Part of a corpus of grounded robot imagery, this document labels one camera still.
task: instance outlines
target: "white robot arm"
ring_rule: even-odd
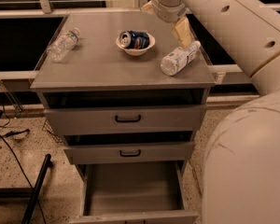
[[[280,15],[259,0],[152,0],[176,22],[188,7],[262,95],[227,116],[203,167],[203,224],[280,223]]]

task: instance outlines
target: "black cable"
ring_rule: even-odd
[[[4,103],[2,102],[2,109],[3,109],[3,114],[5,115],[5,117],[8,119],[7,123],[5,123],[4,125],[0,125],[0,128],[6,128],[6,126],[8,126],[8,124],[10,123],[11,118],[7,115],[6,113],[6,108],[4,106]]]
[[[26,129],[26,130],[24,130],[24,131],[19,131],[19,132],[10,131],[10,132],[8,132],[8,133],[6,133],[6,134],[3,134],[2,137],[7,138],[7,137],[10,137],[10,136],[13,136],[13,135],[20,134],[20,133],[29,133],[29,132],[30,132],[29,129]]]
[[[6,108],[5,106],[2,104],[2,109],[3,109],[3,114],[5,115],[5,117],[8,119],[7,123],[5,123],[4,125],[0,125],[0,128],[6,128],[8,126],[8,124],[11,121],[11,118],[7,115],[6,113]]]
[[[11,146],[9,145],[9,143],[6,141],[6,139],[5,139],[1,134],[0,134],[0,138],[1,138],[2,141],[7,145],[7,147],[9,148],[9,150],[11,151],[12,155],[14,156],[14,158],[15,158],[17,164],[19,165],[19,167],[20,167],[20,169],[21,169],[22,174],[24,175],[25,179],[27,180],[27,182],[28,182],[30,188],[33,189],[33,186],[32,186],[32,184],[31,184],[31,182],[29,181],[29,179],[28,179],[26,173],[25,173],[24,170],[22,169],[21,163],[20,163],[20,161],[18,160],[17,155],[15,154],[15,152],[13,151],[13,149],[11,148]],[[37,204],[38,204],[38,206],[39,206],[40,213],[41,213],[41,216],[42,216],[42,218],[43,218],[43,221],[44,221],[44,223],[46,224],[47,222],[46,222],[46,219],[45,219],[45,216],[44,216],[44,213],[43,213],[43,209],[42,209],[42,207],[41,207],[41,205],[40,205],[40,203],[39,203],[39,200],[37,200]]]

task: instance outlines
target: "floor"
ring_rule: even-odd
[[[203,151],[207,140],[217,124],[244,102],[245,99],[238,103],[233,102],[232,105],[229,101],[213,100],[208,103],[208,111],[202,128],[195,138],[196,148],[183,175],[187,206],[198,214],[201,213],[200,187]],[[48,153],[51,155],[53,167],[47,172],[39,202],[46,223],[68,223],[79,214],[82,181],[76,168],[69,164],[64,155],[63,144],[56,142],[48,126],[44,127],[45,121],[41,108],[25,108],[18,119],[12,119],[6,128],[0,128],[0,134],[30,130],[29,133],[9,137],[7,141],[16,153],[32,185],[35,184],[45,155]],[[0,119],[0,125],[6,122],[7,119]],[[12,187],[28,187],[28,184],[11,152],[0,140],[0,188]],[[27,202],[20,200],[0,200],[0,224],[21,223],[26,204]],[[35,208],[31,223],[45,223],[38,206]],[[196,224],[201,223],[201,218],[198,217]]]

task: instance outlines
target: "plastic bottle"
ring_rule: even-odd
[[[201,43],[194,41],[187,49],[178,47],[161,60],[161,70],[168,76],[176,75],[196,56]]]
[[[50,58],[56,63],[61,62],[67,53],[76,46],[79,34],[78,28],[75,28],[57,37],[47,49]]]

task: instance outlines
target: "white bowl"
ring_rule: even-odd
[[[125,49],[121,46],[121,44],[119,42],[119,37],[116,39],[116,45],[118,45],[118,47],[120,49],[124,49],[124,51],[127,52],[131,56],[141,56],[141,55],[145,54],[149,49],[151,49],[156,44],[155,37],[153,37],[151,34],[148,34],[148,36],[149,36],[149,45],[145,49]]]

